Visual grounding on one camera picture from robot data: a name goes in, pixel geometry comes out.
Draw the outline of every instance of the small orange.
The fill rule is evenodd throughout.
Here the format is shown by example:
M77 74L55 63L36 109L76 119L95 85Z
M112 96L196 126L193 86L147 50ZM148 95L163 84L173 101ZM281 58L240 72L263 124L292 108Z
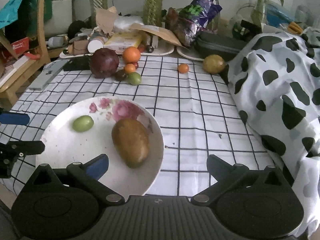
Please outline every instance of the small orange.
M181 74L185 74L189 71L189 66L188 64L180 64L179 67L178 67L178 71L179 73Z
M138 62L141 58L141 53L136 47L129 47L124 50L122 54L123 60L126 64Z
M136 71L136 66L133 64L127 64L124 66L123 69L127 74L129 74L129 73L133 73Z

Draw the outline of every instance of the checkered tablecloth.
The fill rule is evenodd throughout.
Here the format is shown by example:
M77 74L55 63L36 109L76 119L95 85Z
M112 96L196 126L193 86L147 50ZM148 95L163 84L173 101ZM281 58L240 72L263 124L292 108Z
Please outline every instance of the checkered tablecloth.
M189 64L188 73L177 72L181 63ZM161 126L164 158L149 195L190 197L214 184L206 168L209 154L250 169L273 165L252 131L243 125L220 76L205 73L202 63L174 57L142 57L139 65L139 86L113 78L96 79L90 71L61 71L44 91L23 93L12 112L27 113L31 121L28 126L1 125L0 142L40 140L49 123L69 106L95 96L117 96L145 107ZM12 178L0 182L19 194L35 164L35 156L19 158Z

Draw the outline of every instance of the green tomato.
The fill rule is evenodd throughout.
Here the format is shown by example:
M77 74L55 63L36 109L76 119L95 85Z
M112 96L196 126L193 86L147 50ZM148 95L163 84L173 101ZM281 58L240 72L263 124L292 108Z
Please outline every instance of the green tomato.
M127 80L131 85L137 86L141 83L141 76L139 73L133 72L128 74Z
M89 115L83 115L74 120L72 124L73 130L76 132L85 132L90 130L94 124L93 119Z

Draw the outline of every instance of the white plate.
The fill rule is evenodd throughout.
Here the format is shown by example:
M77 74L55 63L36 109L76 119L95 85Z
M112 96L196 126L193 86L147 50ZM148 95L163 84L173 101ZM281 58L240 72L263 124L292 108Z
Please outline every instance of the white plate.
M73 121L90 115L93 127L83 133L72 129ZM148 129L150 152L139 168L131 169L117 153L111 130L119 118L130 117ZM60 113L44 131L41 141L45 151L36 156L36 166L48 163L52 168L65 168L72 162L86 163L104 153L109 169L99 181L122 195L144 195L156 179L163 159L164 142L156 119L143 107L130 100L96 97L81 101Z
M191 59L191 60L195 60L195 61L203 61L204 60L194 47L192 47L191 49L187 49L185 47L177 47L177 52L179 55L181 55L187 59Z
M156 48L152 53L147 53L147 52L143 52L141 53L142 56L165 56L168 54L171 54L172 52L174 52L174 45L165 42L164 40L160 40L159 41L159 45L158 48ZM59 57L60 58L73 58L73 57L83 57L84 54L81 55L65 55L63 53L63 51L60 53Z

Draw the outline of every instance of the potato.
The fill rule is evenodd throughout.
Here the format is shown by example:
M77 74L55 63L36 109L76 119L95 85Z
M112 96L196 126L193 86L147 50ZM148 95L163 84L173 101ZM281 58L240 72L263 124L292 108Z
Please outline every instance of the potato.
M137 120L119 120L112 129L112 141L130 168L139 167L150 151L147 129Z

